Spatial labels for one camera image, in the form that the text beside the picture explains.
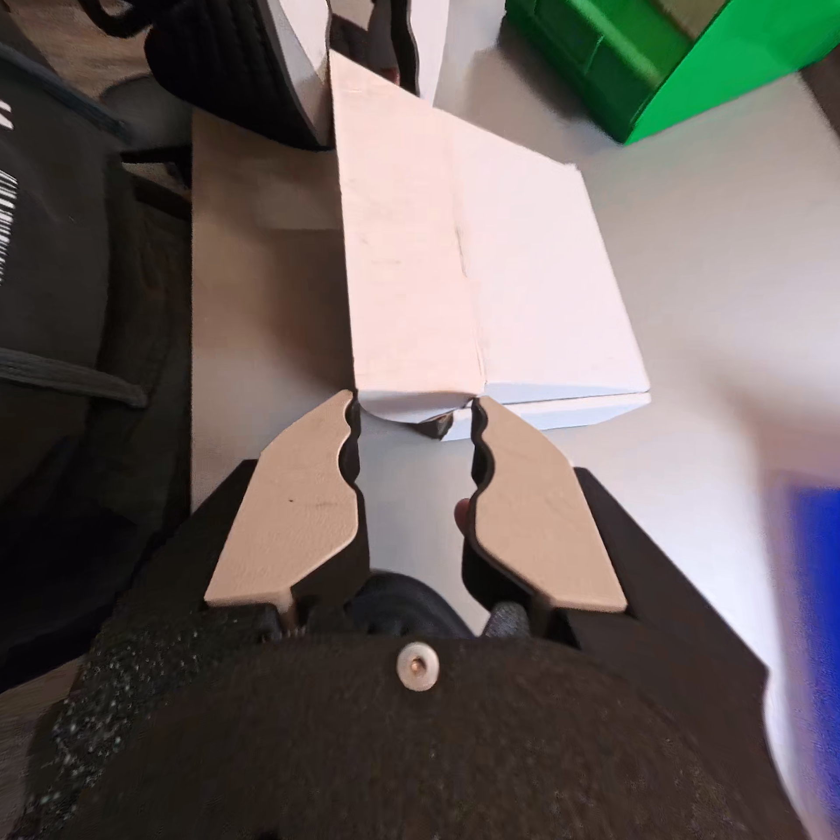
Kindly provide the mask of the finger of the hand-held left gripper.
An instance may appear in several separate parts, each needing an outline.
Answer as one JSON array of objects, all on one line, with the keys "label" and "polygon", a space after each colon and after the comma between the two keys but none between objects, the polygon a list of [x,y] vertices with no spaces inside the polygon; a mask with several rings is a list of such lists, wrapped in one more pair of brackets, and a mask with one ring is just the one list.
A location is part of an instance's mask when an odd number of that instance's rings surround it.
[{"label": "finger of the hand-held left gripper", "polygon": [[449,1],[392,1],[392,43],[402,89],[433,105],[443,63]]},{"label": "finger of the hand-held left gripper", "polygon": [[326,1],[263,1],[261,16],[280,72],[280,91],[300,148],[330,147],[329,28]]}]

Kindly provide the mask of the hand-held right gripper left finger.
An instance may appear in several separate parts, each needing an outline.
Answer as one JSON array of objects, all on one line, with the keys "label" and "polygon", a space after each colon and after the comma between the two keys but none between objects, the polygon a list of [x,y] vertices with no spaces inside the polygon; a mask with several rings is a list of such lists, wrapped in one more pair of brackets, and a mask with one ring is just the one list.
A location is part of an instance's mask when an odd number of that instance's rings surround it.
[{"label": "hand-held right gripper left finger", "polygon": [[344,606],[370,574],[358,440],[341,390],[260,453],[204,594],[209,607],[271,606],[283,627]]}]

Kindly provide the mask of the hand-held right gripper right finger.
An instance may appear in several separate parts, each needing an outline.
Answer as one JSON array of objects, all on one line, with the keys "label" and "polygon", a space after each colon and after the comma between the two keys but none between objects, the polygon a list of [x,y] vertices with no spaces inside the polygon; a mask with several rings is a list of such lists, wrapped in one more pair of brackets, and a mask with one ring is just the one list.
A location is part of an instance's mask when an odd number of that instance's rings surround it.
[{"label": "hand-held right gripper right finger", "polygon": [[627,598],[577,475],[542,432],[497,401],[471,407],[475,491],[462,577],[486,609],[499,601],[623,613]]}]

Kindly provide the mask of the blue plastic bin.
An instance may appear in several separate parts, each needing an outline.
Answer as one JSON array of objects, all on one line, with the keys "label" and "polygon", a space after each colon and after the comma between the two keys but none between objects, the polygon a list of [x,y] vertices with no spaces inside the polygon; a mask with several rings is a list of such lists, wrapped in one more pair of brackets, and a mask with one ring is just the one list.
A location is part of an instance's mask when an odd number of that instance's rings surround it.
[{"label": "blue plastic bin", "polygon": [[813,838],[838,838],[838,482],[781,471],[766,499],[796,798]]}]

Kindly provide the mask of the green plastic bin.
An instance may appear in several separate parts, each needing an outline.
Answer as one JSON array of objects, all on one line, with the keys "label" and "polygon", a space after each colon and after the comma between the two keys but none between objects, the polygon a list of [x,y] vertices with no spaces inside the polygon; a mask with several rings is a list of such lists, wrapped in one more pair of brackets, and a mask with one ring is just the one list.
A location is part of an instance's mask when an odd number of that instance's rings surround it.
[{"label": "green plastic bin", "polygon": [[691,41],[653,1],[509,1],[506,17],[615,141],[631,144],[822,60],[838,1],[728,1]]}]

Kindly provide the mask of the grey desk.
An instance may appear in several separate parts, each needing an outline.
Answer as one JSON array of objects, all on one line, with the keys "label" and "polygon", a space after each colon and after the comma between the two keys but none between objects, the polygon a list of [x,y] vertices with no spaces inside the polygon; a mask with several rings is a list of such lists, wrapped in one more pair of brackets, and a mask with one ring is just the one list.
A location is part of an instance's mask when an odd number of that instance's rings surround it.
[{"label": "grey desk", "polygon": [[[453,2],[435,104],[585,178],[652,402],[549,437],[771,672],[765,720],[806,830],[808,743],[784,485],[838,485],[838,138],[788,76],[627,147],[503,2]],[[334,159],[195,112],[192,504],[353,383]]]}]

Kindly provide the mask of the black wrist rest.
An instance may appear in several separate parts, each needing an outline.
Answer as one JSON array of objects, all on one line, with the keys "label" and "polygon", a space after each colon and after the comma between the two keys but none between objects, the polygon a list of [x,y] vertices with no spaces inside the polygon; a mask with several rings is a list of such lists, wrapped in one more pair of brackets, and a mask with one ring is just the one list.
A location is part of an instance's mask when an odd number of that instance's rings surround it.
[{"label": "black wrist rest", "polygon": [[353,630],[369,636],[475,637],[445,598],[425,583],[395,572],[372,573],[343,612]]}]

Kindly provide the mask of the person's black clothing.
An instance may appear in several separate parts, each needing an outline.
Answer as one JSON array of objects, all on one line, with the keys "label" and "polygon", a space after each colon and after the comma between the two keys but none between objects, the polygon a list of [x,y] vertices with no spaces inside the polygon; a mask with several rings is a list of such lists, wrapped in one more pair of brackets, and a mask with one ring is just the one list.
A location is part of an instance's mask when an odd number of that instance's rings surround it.
[{"label": "person's black clothing", "polygon": [[2,38],[1,674],[83,653],[190,500],[191,211]]}]

